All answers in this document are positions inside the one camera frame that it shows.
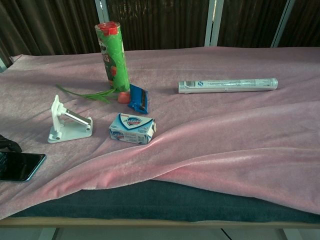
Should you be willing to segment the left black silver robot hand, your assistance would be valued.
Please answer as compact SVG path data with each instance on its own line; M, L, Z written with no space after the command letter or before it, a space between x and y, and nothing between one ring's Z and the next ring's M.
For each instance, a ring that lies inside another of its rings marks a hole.
M0 135L0 149L8 149L11 152L21 153L22 149L18 143L13 140L9 140L4 136Z

